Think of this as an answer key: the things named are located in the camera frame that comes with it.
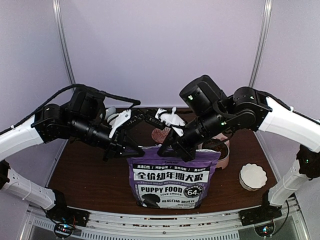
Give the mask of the purple pet food bag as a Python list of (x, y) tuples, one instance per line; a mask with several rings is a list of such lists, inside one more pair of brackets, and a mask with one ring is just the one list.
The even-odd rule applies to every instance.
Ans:
[(127, 159), (129, 185), (137, 204), (156, 209), (195, 209), (208, 194), (220, 152), (199, 149), (195, 159), (162, 157), (158, 147)]

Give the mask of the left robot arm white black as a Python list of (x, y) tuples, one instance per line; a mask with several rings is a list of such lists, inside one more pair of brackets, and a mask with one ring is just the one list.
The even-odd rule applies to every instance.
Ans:
[[(59, 90), (35, 111), (18, 123), (0, 133), (0, 187), (23, 200), (32, 202), (61, 222), (72, 218), (62, 192), (42, 188), (28, 179), (19, 176), (6, 162), (10, 157), (24, 149), (47, 144), (57, 139), (77, 140), (104, 150), (103, 160), (121, 157), (142, 157), (144, 151), (132, 140), (127, 130), (140, 123), (144, 114), (136, 106), (141, 102), (98, 90), (83, 84), (72, 85), (74, 93), (63, 105), (51, 103), (67, 87)], [(116, 114), (107, 125), (105, 98), (131, 103), (126, 110)]]

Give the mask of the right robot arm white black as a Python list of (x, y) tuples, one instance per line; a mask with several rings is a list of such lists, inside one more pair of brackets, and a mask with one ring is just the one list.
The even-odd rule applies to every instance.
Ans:
[(186, 125), (173, 123), (158, 150), (162, 157), (195, 158), (196, 147), (220, 133), (248, 129), (273, 133), (299, 143), (290, 171), (263, 196), (256, 210), (259, 220), (268, 220), (300, 186), (320, 175), (320, 123), (283, 103), (272, 94), (240, 87), (227, 96), (208, 76), (188, 83), (180, 97), (195, 113)]

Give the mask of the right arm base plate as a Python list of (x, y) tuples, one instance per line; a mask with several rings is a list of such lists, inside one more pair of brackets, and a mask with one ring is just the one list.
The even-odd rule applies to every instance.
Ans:
[(254, 207), (239, 211), (242, 226), (255, 225), (282, 216), (280, 207)]

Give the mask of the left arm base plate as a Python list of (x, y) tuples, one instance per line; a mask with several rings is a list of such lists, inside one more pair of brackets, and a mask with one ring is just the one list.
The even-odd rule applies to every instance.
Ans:
[(80, 210), (63, 205), (56, 205), (45, 211), (48, 218), (72, 226), (86, 227), (90, 213), (86, 210)]

